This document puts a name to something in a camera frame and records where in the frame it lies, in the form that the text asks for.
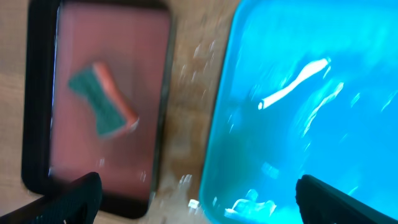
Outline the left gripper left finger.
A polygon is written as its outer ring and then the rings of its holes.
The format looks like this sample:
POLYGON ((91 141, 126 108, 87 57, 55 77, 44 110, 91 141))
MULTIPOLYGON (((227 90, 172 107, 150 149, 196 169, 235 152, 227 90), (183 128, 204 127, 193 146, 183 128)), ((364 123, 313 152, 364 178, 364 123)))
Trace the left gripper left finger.
POLYGON ((6 224, 58 224, 94 222, 102 201, 98 173, 90 172, 61 191, 43 196, 1 217, 6 224))

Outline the orange and green sponge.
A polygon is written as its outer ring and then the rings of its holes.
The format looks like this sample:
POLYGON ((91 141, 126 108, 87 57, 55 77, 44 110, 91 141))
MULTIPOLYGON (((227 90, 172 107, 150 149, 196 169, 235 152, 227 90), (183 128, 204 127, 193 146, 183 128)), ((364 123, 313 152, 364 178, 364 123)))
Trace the orange and green sponge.
POLYGON ((127 102, 106 63, 94 62, 77 71, 68 87, 91 106, 98 136, 110 138, 137 128, 139 115, 127 102))

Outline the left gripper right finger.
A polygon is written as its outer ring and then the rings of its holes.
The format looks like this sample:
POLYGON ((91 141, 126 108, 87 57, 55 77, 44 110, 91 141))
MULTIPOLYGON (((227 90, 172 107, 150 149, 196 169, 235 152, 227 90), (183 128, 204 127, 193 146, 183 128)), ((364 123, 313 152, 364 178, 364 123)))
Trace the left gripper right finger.
POLYGON ((312 175, 303 175, 295 191, 304 224, 397 224, 397 220, 312 175))

